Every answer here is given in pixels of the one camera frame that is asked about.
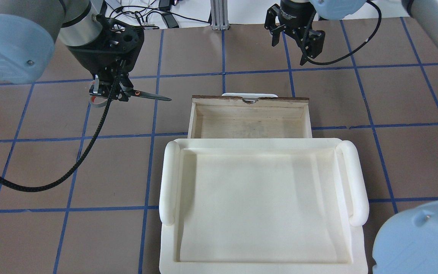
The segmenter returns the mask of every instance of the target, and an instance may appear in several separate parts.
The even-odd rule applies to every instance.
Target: tray handle
[[[166,226],[171,226],[175,222],[175,209],[177,205],[176,176],[179,154],[180,146],[177,142],[171,141],[165,147],[158,212],[160,213],[160,220]]]
[[[365,181],[359,163],[358,150],[350,141],[342,141],[336,146],[336,153],[342,154],[346,173],[348,174],[349,189],[351,190],[352,215],[349,223],[354,227],[366,223],[370,213],[370,204],[366,194]]]

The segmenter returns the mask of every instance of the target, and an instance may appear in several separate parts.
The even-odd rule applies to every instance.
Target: wooden drawer
[[[309,99],[193,96],[188,138],[312,138]]]

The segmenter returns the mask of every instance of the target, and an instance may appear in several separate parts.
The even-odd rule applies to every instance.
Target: white tray
[[[160,191],[162,274],[366,274],[369,206],[339,139],[177,139]]]

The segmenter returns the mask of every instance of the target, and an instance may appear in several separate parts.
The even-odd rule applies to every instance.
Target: black cable
[[[119,9],[122,9],[122,8],[146,8],[146,9],[151,9],[151,10],[154,10],[154,11],[159,11],[159,10],[160,10],[160,9],[158,9],[158,8],[152,8],[152,7],[127,5],[127,6],[121,6],[121,7],[117,7],[117,8],[115,8],[115,9],[113,9],[113,11],[111,11],[111,14],[110,14],[109,16],[111,17],[111,15],[113,15],[113,13],[115,13],[116,11],[118,11]],[[197,22],[202,22],[202,23],[209,24],[209,22],[207,22],[207,21],[203,21],[203,20],[200,20],[200,19],[195,19],[195,18],[186,17],[186,16],[183,16],[183,15],[180,15],[180,14],[176,14],[176,13],[171,12],[171,11],[167,11],[167,13],[171,13],[171,14],[173,14],[173,15],[176,15],[176,16],[178,16],[178,17],[182,17],[182,18],[184,18],[184,19],[188,19],[188,20],[193,20],[193,21],[197,21]]]
[[[139,13],[138,11],[134,11],[134,12],[133,11],[123,11],[123,12],[116,14],[116,16],[113,17],[113,19],[116,19],[118,16],[121,16],[121,15],[126,15],[129,18],[135,19],[136,21],[138,21],[140,26],[142,26],[142,24],[141,24],[142,22],[141,22],[140,17],[143,18],[143,15],[141,15],[141,13]]]
[[[375,3],[373,3],[371,0],[366,1],[366,3],[370,4],[371,6],[373,6],[376,9],[376,11],[378,12],[378,22],[376,24],[376,28],[374,29],[373,33],[370,35],[370,37],[368,39],[366,39],[366,41],[364,41],[355,50],[349,52],[348,54],[346,54],[346,55],[344,55],[344,56],[342,56],[340,58],[335,59],[334,61],[330,61],[330,62],[316,62],[316,61],[313,61],[313,60],[311,60],[309,58],[309,56],[306,53],[305,45],[306,45],[307,36],[309,35],[309,31],[308,30],[311,29],[313,18],[315,17],[315,13],[316,12],[314,11],[313,14],[311,15],[310,19],[309,19],[309,23],[306,26],[307,30],[304,33],[304,36],[303,36],[303,39],[302,39],[302,46],[300,47],[300,50],[302,50],[302,54],[304,55],[305,59],[307,61],[309,61],[309,63],[314,64],[314,65],[330,65],[330,64],[337,63],[337,62],[339,62],[341,60],[344,60],[347,57],[350,57],[351,55],[355,54],[358,50],[360,50],[362,47],[364,47],[364,45],[366,45],[367,42],[369,42],[375,36],[376,32],[379,29],[379,25],[381,25],[381,18],[382,18],[381,17],[381,10],[379,9],[379,7]]]
[[[148,22],[148,17],[149,17],[151,14],[154,14],[154,13],[158,13],[158,14],[160,14],[160,15],[163,17],[163,13],[161,13],[161,12],[159,12],[159,11],[156,11],[156,10],[152,10],[152,11],[150,11],[150,12],[148,12],[148,13],[146,14],[145,22]]]
[[[148,5],[147,8],[140,10],[140,12],[144,12],[144,11],[146,11],[147,9],[149,9],[149,8],[151,7],[151,5],[153,5],[156,1],[157,1],[157,0],[153,0],[153,2],[151,2],[151,3]]]
[[[75,165],[73,165],[73,167],[71,167],[70,170],[68,170],[68,172],[66,174],[64,174],[61,178],[59,178],[55,182],[52,182],[52,183],[50,183],[48,185],[44,185],[44,186],[38,186],[38,187],[27,187],[27,186],[18,185],[18,184],[15,184],[13,182],[10,182],[10,181],[4,179],[1,176],[0,176],[0,184],[2,184],[3,186],[7,186],[9,188],[12,188],[14,190],[18,190],[18,191],[39,192],[39,191],[44,191],[44,190],[48,190],[48,189],[51,189],[53,187],[56,187],[57,185],[63,183],[66,179],[68,179],[68,177],[70,177],[70,175],[72,175],[75,172],[75,170],[80,166],[80,164],[82,164],[84,159],[87,157],[87,154],[89,154],[90,149],[92,149],[92,146],[94,145],[94,142],[96,141],[97,137],[99,136],[99,132],[101,132],[102,126],[104,125],[104,121],[106,120],[106,116],[108,115],[109,106],[111,105],[111,101],[113,100],[114,90],[118,86],[120,79],[121,79],[121,74],[117,73],[117,76],[114,79],[113,84],[111,85],[111,92],[109,93],[108,102],[106,104],[106,107],[104,108],[104,112],[102,114],[101,121],[99,122],[99,125],[97,126],[96,132],[92,136],[92,139],[90,139],[90,143],[89,143],[89,145],[87,145],[87,148],[84,151],[84,153],[80,156],[80,158],[75,163]]]

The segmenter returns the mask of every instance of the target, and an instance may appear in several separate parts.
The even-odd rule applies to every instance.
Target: grid line
[[[411,124],[379,124],[373,125],[375,128],[391,128],[391,127],[424,127],[424,126],[438,126],[438,123],[411,123]],[[312,130],[329,130],[329,129],[361,129],[371,128],[371,125],[359,125],[359,126],[324,126],[324,127],[312,127]],[[155,133],[154,136],[183,136],[187,135],[187,132],[165,132]],[[98,139],[114,139],[114,138],[139,138],[139,137],[151,137],[151,133],[145,134],[126,134],[126,135],[100,135]],[[66,137],[66,138],[41,138],[41,139],[17,139],[17,143],[22,142],[65,142],[65,141],[77,141],[81,137]],[[92,139],[92,136],[85,136],[85,140]],[[11,143],[13,139],[1,139],[0,143]]]
[[[89,114],[90,114],[90,104],[87,104],[87,111],[86,111],[86,116],[84,118],[84,126],[82,127],[82,135],[80,137],[80,145],[79,145],[79,151],[77,153],[77,159],[75,159],[75,161],[78,161],[81,153],[82,153],[82,148],[84,146],[84,137],[86,135],[86,129],[87,129],[87,121],[89,120]],[[55,264],[54,264],[54,274],[57,273],[57,269],[59,268],[59,261],[60,261],[60,254],[62,252],[62,245],[64,242],[64,237],[65,237],[65,231],[67,228],[67,221],[68,221],[68,212],[69,212],[69,208],[72,202],[72,195],[73,195],[73,189],[75,186],[75,179],[77,178],[77,172],[78,169],[75,170],[75,172],[73,172],[72,175],[72,182],[71,182],[71,186],[70,186],[70,191],[68,192],[68,199],[67,199],[67,207],[65,210],[65,215],[64,215],[64,221],[62,224],[62,231],[60,233],[60,238],[59,238],[59,246],[57,247],[57,254],[55,256]]]
[[[290,89],[292,90],[292,97],[295,98],[294,77],[292,75],[292,64],[290,63],[290,53],[288,52],[287,38],[285,33],[281,33],[283,38],[283,45],[285,46],[285,54],[287,54],[288,76],[290,77]]]
[[[391,68],[391,67],[417,67],[417,66],[438,66],[438,63],[425,63],[425,64],[400,64],[400,65],[372,65],[372,66],[358,66],[358,69],[368,68]],[[318,70],[339,70],[339,69],[354,69],[353,66],[342,67],[315,67],[315,68],[292,68],[293,71],[318,71]],[[190,76],[213,76],[213,75],[233,75],[233,74],[255,74],[255,73],[275,73],[275,72],[288,72],[289,69],[277,69],[277,70],[252,70],[252,71],[222,71],[211,73],[187,73],[187,74],[170,74],[160,75],[160,78],[172,78],[172,77],[190,77]],[[145,78],[157,78],[156,75],[151,76],[131,76],[130,79],[145,79]],[[90,82],[92,79],[76,79],[76,80],[55,80],[55,81],[36,81],[35,85],[40,84],[56,84],[56,83],[76,83],[76,82]],[[14,86],[14,85],[26,85],[26,84],[13,84],[13,83],[0,83],[0,86]]]
[[[147,209],[158,209],[158,205],[147,206]],[[117,210],[144,210],[145,206],[112,206],[112,207],[74,207],[74,208],[24,208],[0,209],[0,213],[41,213],[41,212],[88,212],[88,211],[117,211]]]
[[[348,38],[348,34],[346,32],[346,28],[344,27],[344,23],[342,22],[342,20],[340,20],[340,23],[341,23],[342,32],[344,34],[344,38],[346,39],[346,44],[348,45],[348,50],[349,50],[349,52],[351,52],[352,51],[351,50],[351,45],[349,43],[349,38]],[[391,183],[390,183],[390,178],[388,176],[388,170],[386,169],[386,164],[384,162],[383,152],[381,150],[381,145],[379,145],[378,134],[376,133],[376,128],[374,126],[373,117],[371,116],[370,105],[368,104],[368,101],[366,99],[366,94],[365,94],[365,90],[363,88],[363,83],[361,82],[361,78],[359,76],[359,71],[358,71],[358,68],[356,66],[356,61],[355,61],[353,55],[351,55],[351,61],[352,61],[353,67],[354,67],[354,73],[356,73],[356,79],[358,80],[358,85],[359,85],[359,89],[360,89],[361,95],[363,96],[363,100],[365,102],[366,111],[367,111],[367,114],[368,114],[368,118],[370,120],[370,127],[371,127],[371,130],[373,132],[373,137],[374,137],[374,140],[375,140],[376,148],[378,150],[379,159],[381,161],[381,166],[382,166],[382,169],[383,169],[384,178],[385,178],[385,181],[386,181],[386,186],[388,187],[388,192],[390,194],[391,205],[393,206],[394,213],[398,213],[397,204],[396,204],[396,202],[394,200],[395,196],[393,194],[393,189],[391,189]]]
[[[157,69],[157,81],[155,87],[155,94],[160,93],[160,70],[162,67],[162,52],[163,52],[163,37],[165,31],[162,30],[160,36],[160,51],[158,54],[158,69]],[[140,256],[138,262],[138,274],[143,272],[143,257],[144,257],[144,242],[146,237],[146,221],[148,219],[148,201],[150,197],[150,185],[151,185],[151,167],[153,164],[153,149],[155,145],[155,130],[157,123],[157,111],[158,111],[158,100],[155,100],[155,109],[153,111],[153,126],[151,128],[151,142],[150,142],[150,155],[148,159],[148,176],[146,178],[146,194],[144,196],[144,210],[143,210],[143,227],[141,228],[141,245],[140,245]]]
[[[415,57],[417,58],[417,62],[419,63],[419,67],[420,67],[420,69],[421,69],[421,71],[422,71],[422,74],[424,75],[424,78],[425,78],[425,81],[426,81],[426,83],[427,83],[427,86],[428,86],[428,88],[429,88],[429,90],[430,90],[430,93],[432,94],[433,101],[434,101],[435,104],[437,105],[437,109],[438,109],[438,99],[437,99],[437,95],[435,94],[435,91],[434,91],[433,88],[432,88],[432,84],[430,83],[430,80],[429,80],[429,78],[428,78],[428,76],[427,76],[427,73],[425,72],[425,68],[424,68],[424,66],[422,65],[422,62],[421,62],[420,57],[419,57],[419,54],[418,54],[418,52],[417,52],[417,49],[415,48],[415,44],[414,44],[413,41],[412,41],[412,37],[410,36],[410,33],[409,33],[409,31],[408,31],[408,28],[406,27],[405,20],[403,20],[403,17],[400,17],[400,21],[401,21],[401,24],[403,25],[403,29],[405,30],[406,36],[407,36],[408,40],[410,41],[410,45],[412,46],[413,53],[415,54]]]
[[[396,202],[437,201],[438,196],[394,198]],[[368,199],[370,203],[391,203],[391,198]],[[42,213],[42,212],[91,212],[91,211],[118,211],[118,210],[158,210],[158,205],[148,206],[116,206],[116,207],[77,207],[77,208],[25,208],[25,209],[0,209],[0,213]]]
[[[32,96],[33,88],[34,87],[35,87],[35,84],[32,84],[31,87],[30,87],[30,90],[28,92],[28,96],[26,97],[25,106],[23,107],[23,111],[21,112],[21,118],[19,119],[18,127],[16,129],[15,134],[14,134],[14,139],[13,139],[13,142],[11,144],[11,149],[10,149],[10,151],[8,153],[8,158],[7,158],[6,163],[5,163],[5,168],[3,169],[3,172],[1,174],[1,177],[3,177],[3,178],[5,178],[5,176],[6,176],[6,172],[8,170],[8,166],[9,166],[9,162],[10,162],[11,156],[13,154],[14,146],[16,145],[16,140],[18,139],[19,130],[21,129],[21,125],[23,124],[23,119],[25,118],[26,109],[28,108],[28,104],[30,102],[30,98]]]

